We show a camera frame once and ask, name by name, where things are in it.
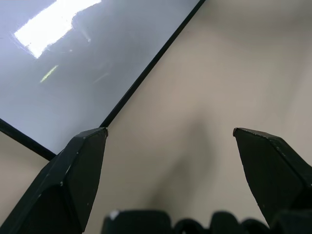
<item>black panel edge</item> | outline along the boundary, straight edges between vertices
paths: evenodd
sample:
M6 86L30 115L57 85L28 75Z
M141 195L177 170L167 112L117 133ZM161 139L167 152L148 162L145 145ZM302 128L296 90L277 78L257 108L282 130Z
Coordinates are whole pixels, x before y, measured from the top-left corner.
M55 157L55 154L53 152L46 149L21 131L12 127L10 124L3 121L2 119L0 119L0 131L48 161L52 160Z
M164 44L164 46L160 49L160 51L156 54L156 56L152 59L152 61L147 65L141 75L136 79L130 89L126 92L126 94L122 97L119 103L114 107L114 109L110 112L107 118L103 121L100 127L108 127L110 123L114 120L126 102L130 99L132 94L137 90L139 85L144 81L150 71L154 68L156 63L160 60L160 58L164 55L170 45L175 41L177 36L181 33L183 28L188 24L188 22L192 19L195 13L199 10L205 0L199 0L197 5L193 8L193 10L188 14L182 24L175 30L175 32L171 35L168 41ZM28 149L34 151L38 155L42 156L46 160L52 160L56 154L48 150L47 148L43 147L21 131L17 130L7 122L3 121L0 118L0 131L6 134L7 136L11 137L15 141L19 142L23 146L27 147Z
M147 75L150 73L150 71L154 68L156 63L164 55L164 53L167 51L169 46L175 41L177 36L179 36L179 34L183 30L183 28L188 24L188 22L192 19L192 17L195 15L195 13L199 10L199 8L202 6L202 4L204 2L205 2L205 0L200 0L197 3L197 5L188 14L188 16L182 22L182 24L175 30L175 32L171 35L169 40L167 40L167 42L164 44L164 46L160 49L160 51L156 54L156 56L152 59L152 61L147 65L147 67L144 69L144 71L141 73L141 75L136 79L136 81L133 83L133 85L130 87L130 89L126 92L126 94L122 97L122 99L119 101L119 103L114 107L114 109L110 112L110 114L107 116L107 118L103 121L103 123L101 124L101 127L108 127L111 124L111 122L114 120L114 118L117 116L117 114L123 108L123 106L130 99L132 94L137 90L139 85L144 81L144 79L147 77Z

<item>gray screen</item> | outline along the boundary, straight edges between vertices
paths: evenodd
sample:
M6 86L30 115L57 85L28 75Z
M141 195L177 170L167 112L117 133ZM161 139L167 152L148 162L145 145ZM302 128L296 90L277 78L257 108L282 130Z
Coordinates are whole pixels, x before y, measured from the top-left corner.
M0 118L59 153L105 120L197 3L0 1Z

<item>black frame edge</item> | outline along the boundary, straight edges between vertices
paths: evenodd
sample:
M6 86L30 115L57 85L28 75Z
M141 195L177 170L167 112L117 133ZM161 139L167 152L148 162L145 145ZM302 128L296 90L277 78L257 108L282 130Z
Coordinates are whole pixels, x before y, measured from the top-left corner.
M160 60L160 58L164 55L170 45L175 41L177 36L181 33L184 27L188 24L188 22L192 19L195 13L199 10L202 4L206 0L199 0L193 10L188 14L185 20L181 23L181 25L175 30L175 32L171 35L171 37L167 40L167 42L163 45L160 51L156 54L156 56L152 59L152 61L147 65L141 75L136 79L130 89L126 92L126 94L122 97L122 99L118 102L118 104L114 107L114 109L110 112L110 114L106 117L106 119L102 122L100 127L108 127L110 123L114 120L123 106L127 103L130 99L132 94L137 90L139 85L144 81L150 71L154 68L156 63ZM18 143L22 144L23 146L27 147L28 149L34 151L41 157L45 158L46 160L52 160L56 154L48 150L47 148L43 147L21 131L17 130L4 120L0 118L0 131L6 134L7 136L11 137L13 140L17 141Z

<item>beige wall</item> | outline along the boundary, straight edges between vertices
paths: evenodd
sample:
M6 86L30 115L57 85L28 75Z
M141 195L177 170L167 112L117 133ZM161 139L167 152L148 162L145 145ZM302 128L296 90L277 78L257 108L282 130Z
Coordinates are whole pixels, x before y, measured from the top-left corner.
M232 131L281 136L312 164L309 4L204 3L109 127L86 233L113 209L164 209L206 226L216 210L263 220ZM15 181L1 179L3 219L46 162L2 135L0 149L0 172Z

